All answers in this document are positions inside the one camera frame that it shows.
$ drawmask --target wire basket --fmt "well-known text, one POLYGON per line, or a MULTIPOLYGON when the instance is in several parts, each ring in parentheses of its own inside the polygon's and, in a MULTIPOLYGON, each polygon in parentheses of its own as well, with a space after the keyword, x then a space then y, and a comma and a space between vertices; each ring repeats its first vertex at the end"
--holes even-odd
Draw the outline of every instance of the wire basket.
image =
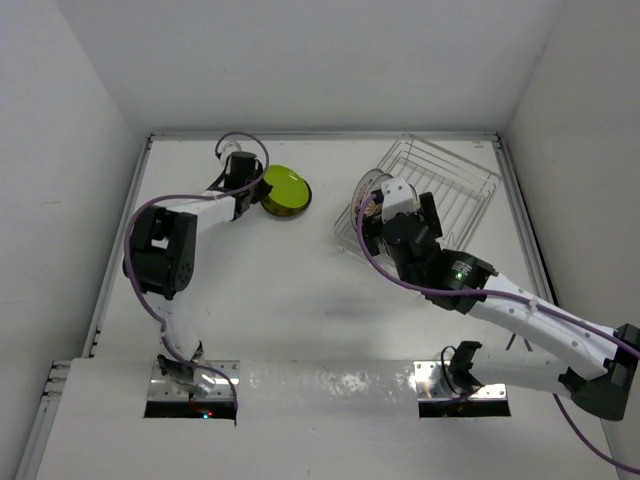
MULTIPOLYGON (((402 177, 418 195, 431 192, 442 225, 443 248, 464 250, 489 202, 500 185, 500 175, 446 148, 415 135, 403 134, 377 168, 402 177)), ((350 206, 334 226, 339 244, 362 258, 358 237, 351 225, 350 206)), ((378 261, 393 269, 392 260, 381 254, 378 261)))

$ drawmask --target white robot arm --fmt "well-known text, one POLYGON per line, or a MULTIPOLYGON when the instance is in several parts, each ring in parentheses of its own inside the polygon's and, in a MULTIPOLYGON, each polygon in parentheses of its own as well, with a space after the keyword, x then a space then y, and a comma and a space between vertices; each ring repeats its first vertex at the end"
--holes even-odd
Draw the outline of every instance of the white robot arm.
POLYGON ((370 217, 362 214, 358 232, 366 255, 384 248, 398 283, 417 286, 435 305, 499 325, 542 349, 516 352, 462 342, 444 380, 466 395, 496 383, 547 391, 601 418, 623 418, 637 359, 603 336, 637 349, 640 330, 587 322, 524 291, 473 255, 442 249, 433 196, 423 194, 417 202, 404 179, 383 182, 374 196, 382 208, 370 217))
POLYGON ((158 363, 163 375, 170 375, 194 393, 207 390, 202 381, 210 378, 206 371, 218 373, 199 362, 202 345, 189 314, 187 286, 195 268, 197 237, 236 220, 268 195, 271 186, 262 175, 263 167, 253 153, 235 151, 227 157, 223 174, 206 192, 193 196, 197 199, 170 207, 151 205, 133 220, 131 266, 127 268, 125 256, 124 273, 129 276, 133 272, 141 302, 161 320, 158 363))

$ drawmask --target white wall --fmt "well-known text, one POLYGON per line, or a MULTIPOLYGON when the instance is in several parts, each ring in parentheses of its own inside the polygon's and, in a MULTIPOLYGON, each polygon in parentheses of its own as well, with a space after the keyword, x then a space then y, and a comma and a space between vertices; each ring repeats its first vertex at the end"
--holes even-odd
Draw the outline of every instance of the white wall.
POLYGON ((502 129, 563 0, 57 0, 138 131, 502 129))
MULTIPOLYGON (((507 133, 561 304, 611 326, 640 325, 639 19, 636 0, 569 2, 507 133)), ((639 428, 640 375, 610 428, 636 467, 639 428)))
POLYGON ((0 14, 0 478, 51 361, 80 354, 142 139, 52 0, 0 14))

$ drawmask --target metal mounting plate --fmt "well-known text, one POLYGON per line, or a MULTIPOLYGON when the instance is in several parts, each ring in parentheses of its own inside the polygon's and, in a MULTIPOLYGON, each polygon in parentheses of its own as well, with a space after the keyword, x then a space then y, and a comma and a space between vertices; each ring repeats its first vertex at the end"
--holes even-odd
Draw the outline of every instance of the metal mounting plate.
MULTIPOLYGON (((208 364, 224 373, 234 387, 240 382, 240 362, 237 360, 204 360, 200 363, 208 364)), ((189 399, 189 390, 182 387, 169 376, 162 375, 158 362, 153 364, 149 390, 147 392, 147 407, 145 418, 205 418, 205 419, 235 419, 233 394, 229 383, 211 375, 209 380, 213 384, 211 392, 206 397, 189 399)))
POLYGON ((440 361, 413 362, 420 417, 510 416, 506 386, 485 385, 464 401, 443 381, 440 361))

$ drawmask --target purple cable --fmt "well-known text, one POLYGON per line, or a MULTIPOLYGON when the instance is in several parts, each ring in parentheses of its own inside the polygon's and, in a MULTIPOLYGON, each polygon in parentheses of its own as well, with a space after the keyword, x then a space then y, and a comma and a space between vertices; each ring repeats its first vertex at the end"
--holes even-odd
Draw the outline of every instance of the purple cable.
POLYGON ((151 207, 152 205, 155 205, 156 203, 159 202, 164 202, 166 200, 208 200, 208 201, 213 201, 213 200, 220 200, 226 197, 230 197, 232 195, 237 195, 238 193, 242 193, 242 192, 246 192, 247 190, 252 189, 253 187, 255 187, 258 183, 260 183, 260 181, 264 178, 264 175, 267 171, 267 168, 269 168, 269 152, 267 150, 267 147, 265 147, 264 143, 262 143, 262 141, 260 141, 260 139, 258 139, 257 137, 251 135, 250 133, 245 133, 245 132, 229 132, 229 133, 225 133, 222 137, 220 137, 220 139, 218 140, 218 143, 216 143, 215 149, 214 149, 214 153, 216 154, 216 156, 218 155, 218 148, 220 147, 220 144, 223 142, 224 139, 232 136, 232 135, 241 135, 247 138, 250 138, 251 140, 255 141, 258 145, 260 145, 260 148, 262 148, 262 150, 264 151, 264 155, 265 155, 265 160, 264 160, 264 166, 263 166, 263 170, 262 170, 262 174, 260 174, 255 180, 253 180, 251 183, 245 185, 242 188, 238 188, 236 190, 232 190, 230 192, 224 192, 221 193, 220 195, 216 195, 216 196, 208 196, 208 195, 190 195, 190 194, 174 194, 174 195, 161 195, 159 197, 156 198, 152 198, 151 200, 145 202, 142 204, 142 206, 140 206, 140 208, 138 208, 133 215, 131 215, 131 218, 129 219, 129 223, 127 223, 127 228, 125 229, 125 233, 124 233, 124 266, 125 266, 125 270, 127 272, 127 277, 129 278, 129 281, 131 282, 131 287, 133 288, 133 293, 135 293, 136 297, 138 297, 138 300, 140 301, 140 304, 142 305, 142 308, 144 308, 147 313, 157 322, 160 323, 160 338, 162 339, 162 344, 164 345, 164 347, 166 348, 167 352, 169 352, 169 354, 178 362, 182 363, 183 365, 189 367, 189 368, 200 368, 202 370, 207 370, 211 373, 213 373, 214 375, 217 375, 219 377, 224 378, 227 382, 229 382, 229 387, 231 388, 231 393, 233 395, 233 406, 234 406, 234 410, 237 412, 238 411, 238 394, 236 392, 236 388, 234 387, 233 383, 231 382, 231 379, 225 375, 222 371, 213 368, 209 365, 204 365, 204 364, 200 364, 200 363, 196 363, 196 362, 192 362, 189 359, 183 357, 178 351, 176 351, 176 349, 173 347, 173 345, 171 344, 169 338, 166 336, 166 330, 167 330, 167 321, 162 318, 160 315, 158 315, 154 310, 153 307, 151 307, 151 305, 149 305, 149 302, 147 302, 146 298, 144 297, 144 293, 142 292, 142 289, 140 288, 140 283, 138 282, 138 279, 136 278, 135 274, 133 273, 133 262, 131 259, 131 234, 133 233, 133 228, 135 226, 136 221, 138 220, 138 218, 140 218, 140 215, 142 214, 142 212, 144 212, 147 208, 151 207))
MULTIPOLYGON (((406 288, 408 290, 414 290, 416 292, 420 292, 423 295, 429 295, 431 297, 476 297, 476 296, 491 296, 491 297, 501 297, 501 298, 506 298, 509 300, 513 300, 519 303, 523 303, 525 305, 529 304, 529 299, 527 299, 526 297, 521 297, 520 295, 516 295, 513 293, 508 293, 508 292, 501 292, 499 290, 458 290, 458 291, 450 291, 450 290, 440 290, 440 289, 436 289, 436 288, 425 288, 425 287, 419 287, 417 285, 413 285, 411 283, 405 282, 403 280, 400 280, 398 278, 395 278, 393 275, 391 275, 390 273, 388 273, 384 268, 382 268, 380 266, 380 264, 375 260, 375 258, 373 258, 373 255, 371 255, 371 253, 369 252, 369 249, 367 248, 367 244, 364 241, 364 235, 363 235, 363 226, 364 226, 364 213, 367 210, 367 207, 369 206, 369 204, 371 202, 373 202, 374 199, 374 195, 369 195, 369 197, 367 197, 363 202, 362 205, 360 206, 360 211, 358 212, 358 222, 357 222, 357 230, 356 233, 358 235, 358 243, 360 243, 360 248, 362 249, 362 253, 364 254, 365 258, 367 259, 367 261, 371 264, 371 266, 380 274, 382 275, 384 278, 386 278, 387 280, 389 280, 392 283, 395 283, 396 285, 406 288)), ((634 357, 640 359, 640 351, 636 350, 635 348, 631 347, 630 345, 627 345, 626 343, 624 343, 622 340, 614 337, 613 335, 609 335, 607 333, 601 332, 600 330, 592 327, 591 325, 587 325, 587 324, 583 324, 578 320, 573 319, 572 317, 570 317, 569 315, 562 313, 562 312, 557 312, 556 310, 549 308, 545 305, 540 305, 538 304, 538 310, 540 310, 541 312, 544 312, 548 315, 551 315, 552 317, 555 317, 559 320, 563 320, 566 321, 572 325, 575 325, 577 327, 580 327, 584 330, 587 330, 591 333, 593 333, 594 335, 598 335, 599 337, 605 338, 607 340, 609 340, 610 342, 614 343, 615 345, 617 345, 618 347, 622 348, 623 350, 625 350, 626 352, 630 353, 631 355, 633 355, 634 357)), ((509 340, 509 344, 507 345, 507 350, 509 350, 511 348, 511 345, 513 344, 513 340, 515 339, 515 335, 513 335, 511 337, 511 339, 509 340)), ((531 344, 525 339, 525 346, 527 347, 528 351, 533 351, 533 348, 531 347, 531 344)), ((569 416, 569 413, 567 412, 567 410, 565 409, 564 405, 562 404, 562 402, 560 401, 560 398, 558 398, 557 395, 553 394, 553 398, 555 399, 556 403, 558 404, 558 408, 560 409, 560 412, 562 413, 562 415, 564 416, 564 418, 567 420, 567 422, 569 423, 569 426, 571 427, 571 429, 573 430, 573 432, 578 436, 578 438, 589 448, 589 450, 591 450, 593 453, 595 453, 598 457, 600 457, 601 459, 603 459, 605 462, 613 465, 614 467, 617 467, 621 470, 630 472, 630 473, 634 473, 636 475, 640 475, 640 468, 635 468, 635 467, 631 467, 629 465, 626 465, 622 462, 619 462, 618 460, 611 458, 609 456, 607 456, 606 454, 604 454, 603 452, 601 452, 600 450, 598 450, 598 448, 593 445, 589 439, 587 439, 584 434, 580 431, 580 429, 578 428, 578 426, 574 423, 574 421, 571 419, 571 417, 569 416)))

